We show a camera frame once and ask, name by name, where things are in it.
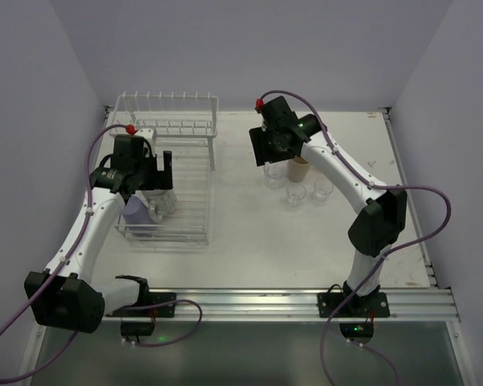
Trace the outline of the floral white mug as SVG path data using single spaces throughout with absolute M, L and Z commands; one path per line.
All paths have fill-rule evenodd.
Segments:
M 142 194 L 148 204 L 149 216 L 155 224 L 161 224 L 165 216 L 175 211 L 177 198 L 173 189 L 144 191 Z

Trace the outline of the clear glass tier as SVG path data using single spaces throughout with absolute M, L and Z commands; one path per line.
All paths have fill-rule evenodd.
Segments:
M 264 167 L 265 185 L 272 191 L 277 191 L 284 187 L 286 182 L 286 165 L 281 162 L 267 163 Z

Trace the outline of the lavender cup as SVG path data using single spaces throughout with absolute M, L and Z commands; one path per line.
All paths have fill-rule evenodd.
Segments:
M 137 196 L 131 196 L 122 211 L 126 230 L 135 237 L 150 237 L 154 222 L 145 203 Z

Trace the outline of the beige cup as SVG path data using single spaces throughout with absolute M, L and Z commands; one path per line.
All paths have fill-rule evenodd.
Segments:
M 292 183 L 301 183 L 309 172 L 311 164 L 301 157 L 295 157 L 287 162 L 287 178 Z

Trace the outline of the clear glass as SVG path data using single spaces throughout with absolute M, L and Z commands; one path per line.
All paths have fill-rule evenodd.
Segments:
M 298 207 L 302 204 L 307 194 L 304 185 L 300 183 L 289 183 L 287 185 L 286 204 L 290 207 Z
M 312 199 L 315 203 L 324 203 L 333 191 L 334 185 L 329 179 L 317 179 L 313 184 Z

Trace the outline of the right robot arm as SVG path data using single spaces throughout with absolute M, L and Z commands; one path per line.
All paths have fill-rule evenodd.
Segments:
M 249 134 L 257 166 L 301 157 L 333 183 L 357 215 L 348 230 L 355 255 L 345 288 L 358 297 L 375 292 L 380 260 L 406 225 L 407 193 L 368 175 L 335 142 L 318 113 L 298 117 L 283 96 L 257 99 L 255 110 L 262 124 Z

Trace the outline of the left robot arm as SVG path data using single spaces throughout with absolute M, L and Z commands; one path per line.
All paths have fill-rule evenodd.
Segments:
M 142 277 L 119 275 L 99 288 L 90 282 L 109 230 L 129 199 L 138 191 L 173 188 L 172 161 L 172 152 L 165 150 L 158 162 L 143 137 L 115 137 L 112 153 L 89 174 L 83 205 L 60 251 L 43 272 L 30 272 L 25 279 L 39 325 L 93 333 L 104 316 L 148 305 L 148 282 Z

